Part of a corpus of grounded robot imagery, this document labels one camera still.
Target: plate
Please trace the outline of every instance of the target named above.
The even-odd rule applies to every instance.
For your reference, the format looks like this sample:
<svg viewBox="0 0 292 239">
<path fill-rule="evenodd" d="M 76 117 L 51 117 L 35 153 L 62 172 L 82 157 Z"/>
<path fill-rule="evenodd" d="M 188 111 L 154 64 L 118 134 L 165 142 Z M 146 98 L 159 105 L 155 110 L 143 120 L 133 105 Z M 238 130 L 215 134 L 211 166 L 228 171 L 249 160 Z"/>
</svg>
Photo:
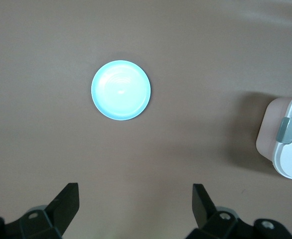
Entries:
<svg viewBox="0 0 292 239">
<path fill-rule="evenodd" d="M 113 120 L 130 120 L 146 108 L 150 83 L 146 73 L 130 61 L 112 61 L 102 66 L 92 82 L 96 108 Z"/>
</svg>

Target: gray table surface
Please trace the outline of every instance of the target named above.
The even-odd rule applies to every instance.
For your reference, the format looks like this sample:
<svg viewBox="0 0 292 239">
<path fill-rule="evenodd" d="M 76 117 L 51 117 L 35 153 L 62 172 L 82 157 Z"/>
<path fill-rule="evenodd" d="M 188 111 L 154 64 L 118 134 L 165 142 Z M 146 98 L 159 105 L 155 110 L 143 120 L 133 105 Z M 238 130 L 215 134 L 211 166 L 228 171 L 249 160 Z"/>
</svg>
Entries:
<svg viewBox="0 0 292 239">
<path fill-rule="evenodd" d="M 152 92 L 103 116 L 96 71 L 129 60 Z M 265 109 L 292 97 L 292 0 L 0 0 L 0 216 L 78 182 L 65 239 L 183 239 L 193 183 L 247 223 L 292 233 L 292 180 L 258 154 Z"/>
</svg>

